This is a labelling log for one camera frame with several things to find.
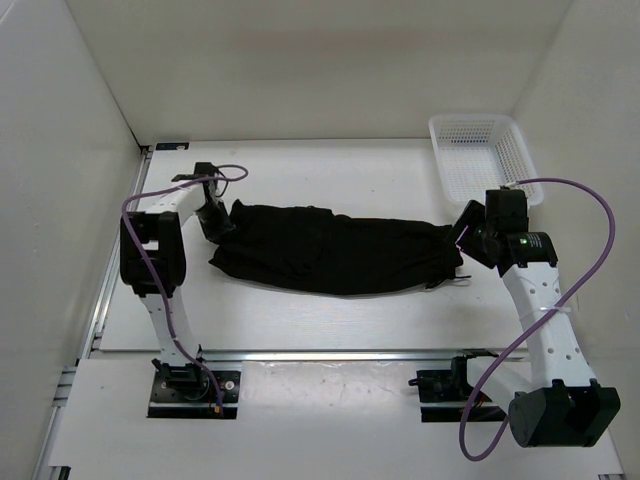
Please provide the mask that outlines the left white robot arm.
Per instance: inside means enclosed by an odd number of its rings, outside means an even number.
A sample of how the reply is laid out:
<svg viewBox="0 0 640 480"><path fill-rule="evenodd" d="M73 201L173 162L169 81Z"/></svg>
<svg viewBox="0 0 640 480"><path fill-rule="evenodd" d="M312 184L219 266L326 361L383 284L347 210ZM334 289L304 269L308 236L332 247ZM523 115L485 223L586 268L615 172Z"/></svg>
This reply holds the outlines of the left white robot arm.
<svg viewBox="0 0 640 480"><path fill-rule="evenodd" d="M236 165L239 175L229 177L224 174L228 168L198 162L191 174L174 176L170 187L134 195L121 207L121 280L151 319L160 347L160 357L153 361L156 372L188 400L206 395L212 374L201 358L182 299L187 276L182 228L195 218L211 242L233 229L222 195L229 184L245 179L248 170Z"/></svg>

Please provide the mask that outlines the black trousers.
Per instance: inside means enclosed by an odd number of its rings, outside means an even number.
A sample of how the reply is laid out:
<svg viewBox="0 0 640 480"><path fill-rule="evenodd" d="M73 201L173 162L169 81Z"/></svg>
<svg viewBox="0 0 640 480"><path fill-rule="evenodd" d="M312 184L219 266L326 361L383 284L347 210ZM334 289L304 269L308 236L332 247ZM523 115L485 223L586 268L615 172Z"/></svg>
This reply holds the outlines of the black trousers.
<svg viewBox="0 0 640 480"><path fill-rule="evenodd" d="M446 240L448 225L241 201L230 220L235 228L218 239L211 265L280 289L364 296L434 288L455 279L463 264Z"/></svg>

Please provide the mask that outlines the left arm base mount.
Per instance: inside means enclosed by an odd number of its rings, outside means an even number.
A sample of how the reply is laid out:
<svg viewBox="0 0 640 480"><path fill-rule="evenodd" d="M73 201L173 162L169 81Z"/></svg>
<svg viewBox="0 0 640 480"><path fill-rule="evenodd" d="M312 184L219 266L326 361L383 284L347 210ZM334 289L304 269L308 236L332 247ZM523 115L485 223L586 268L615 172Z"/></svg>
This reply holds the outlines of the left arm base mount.
<svg viewBox="0 0 640 480"><path fill-rule="evenodd" d="M235 420L241 372L213 370L218 387L192 364L170 366L155 359L147 417L151 419Z"/></svg>

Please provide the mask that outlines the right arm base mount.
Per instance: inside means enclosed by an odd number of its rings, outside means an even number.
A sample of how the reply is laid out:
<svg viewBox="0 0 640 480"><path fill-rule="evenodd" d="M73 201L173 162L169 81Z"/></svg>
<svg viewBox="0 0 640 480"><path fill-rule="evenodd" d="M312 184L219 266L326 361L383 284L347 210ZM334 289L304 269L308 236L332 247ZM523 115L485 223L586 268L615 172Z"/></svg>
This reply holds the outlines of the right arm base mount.
<svg viewBox="0 0 640 480"><path fill-rule="evenodd" d="M456 356L448 367L417 370L408 381L419 397L422 423L459 423L472 387L466 380L467 361L471 356ZM480 393L469 414L470 422L501 422L505 413L490 397Z"/></svg>

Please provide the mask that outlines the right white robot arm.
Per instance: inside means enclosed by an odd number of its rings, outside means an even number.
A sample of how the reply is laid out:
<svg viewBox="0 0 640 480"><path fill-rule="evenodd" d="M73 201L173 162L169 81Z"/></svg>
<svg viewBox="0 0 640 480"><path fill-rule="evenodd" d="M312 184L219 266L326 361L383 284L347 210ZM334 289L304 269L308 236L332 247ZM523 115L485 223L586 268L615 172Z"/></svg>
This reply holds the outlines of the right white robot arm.
<svg viewBox="0 0 640 480"><path fill-rule="evenodd" d="M450 390L467 400L459 437L466 437L477 397L486 395L505 415L499 429L523 448L595 446L621 401L584 358L566 304L604 261L562 292L552 240L530 230L525 192L507 187L487 191L484 202L470 201L451 239L498 272L523 330L498 356L468 358L450 373Z"/></svg>

